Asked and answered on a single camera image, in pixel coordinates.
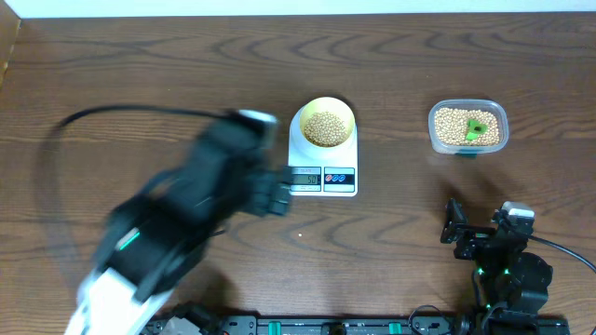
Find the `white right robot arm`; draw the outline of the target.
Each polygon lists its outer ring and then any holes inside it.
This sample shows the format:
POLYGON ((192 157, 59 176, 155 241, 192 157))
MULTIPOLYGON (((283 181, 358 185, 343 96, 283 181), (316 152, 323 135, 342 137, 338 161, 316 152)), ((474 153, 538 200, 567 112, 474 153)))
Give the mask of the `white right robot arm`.
POLYGON ((440 241, 455 244, 458 260, 473 261, 476 307, 457 316, 453 334, 538 334, 538 311, 549 298, 553 268, 527 252, 535 212, 505 202, 494 212, 495 228, 473 226, 462 205, 450 199, 440 241))

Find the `green plastic measuring scoop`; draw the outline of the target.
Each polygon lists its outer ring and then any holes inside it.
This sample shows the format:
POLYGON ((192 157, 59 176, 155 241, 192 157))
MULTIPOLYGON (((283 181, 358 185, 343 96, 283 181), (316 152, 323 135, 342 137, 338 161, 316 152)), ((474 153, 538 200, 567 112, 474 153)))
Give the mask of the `green plastic measuring scoop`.
POLYGON ((468 119, 467 121, 467 134, 466 140, 467 141, 474 141, 480 135, 483 135, 488 129, 488 126, 475 120, 475 119, 468 119))

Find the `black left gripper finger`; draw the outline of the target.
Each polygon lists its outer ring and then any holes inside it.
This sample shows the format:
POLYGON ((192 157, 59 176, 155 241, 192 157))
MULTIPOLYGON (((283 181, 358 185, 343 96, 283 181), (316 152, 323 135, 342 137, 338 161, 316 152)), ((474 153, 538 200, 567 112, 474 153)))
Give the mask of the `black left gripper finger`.
POLYGON ((272 213, 285 216, 291 206, 292 174, 291 167, 283 167, 277 174, 272 192, 272 213))
POLYGON ((278 215, 275 193, 278 177, 274 171, 259 171, 249 177, 249 197, 246 212, 252 215, 278 215))

